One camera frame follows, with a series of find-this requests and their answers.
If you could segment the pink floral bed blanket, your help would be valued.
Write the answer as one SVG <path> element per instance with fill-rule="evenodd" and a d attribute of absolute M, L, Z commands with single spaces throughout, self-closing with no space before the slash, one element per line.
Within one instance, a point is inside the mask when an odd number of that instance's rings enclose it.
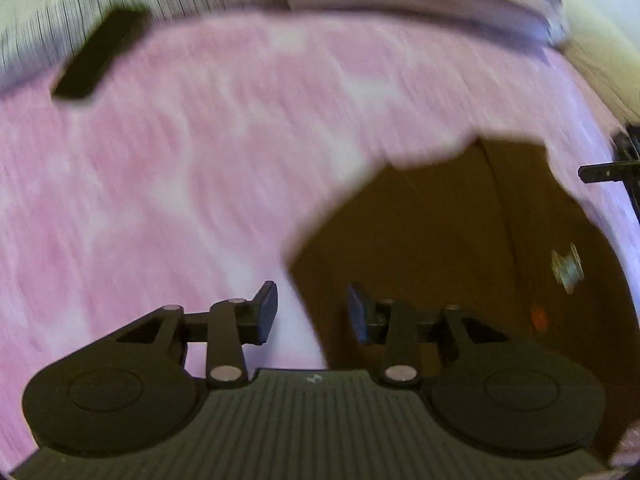
<path fill-rule="evenodd" d="M 1 98 L 1 467 L 34 452 L 23 390 L 47 364 L 164 304 L 205 311 L 273 280 L 249 366 L 323 356 L 284 259 L 382 162 L 476 134 L 548 148 L 631 287 L 639 226 L 608 159 L 617 122 L 559 52 L 381 13 L 230 12 L 158 25 L 76 103 L 49 70 Z"/>

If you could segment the black remote control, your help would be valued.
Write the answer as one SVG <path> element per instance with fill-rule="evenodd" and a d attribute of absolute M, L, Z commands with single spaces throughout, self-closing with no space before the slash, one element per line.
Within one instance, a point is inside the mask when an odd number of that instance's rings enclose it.
<path fill-rule="evenodd" d="M 52 98 L 82 101 L 92 96 L 116 58 L 142 38 L 150 23 L 151 12 L 143 6 L 111 10 L 65 65 Z"/>

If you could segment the brown garment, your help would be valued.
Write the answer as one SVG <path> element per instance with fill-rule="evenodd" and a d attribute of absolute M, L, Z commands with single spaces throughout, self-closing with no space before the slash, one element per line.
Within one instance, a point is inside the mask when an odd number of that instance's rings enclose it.
<path fill-rule="evenodd" d="M 602 382 L 594 449 L 639 417 L 639 326 L 608 239 L 555 180 L 539 144 L 475 139 L 435 165 L 383 168 L 288 266 L 333 368 L 378 362 L 358 344 L 349 284 L 423 312 L 456 306 L 533 339 Z"/>

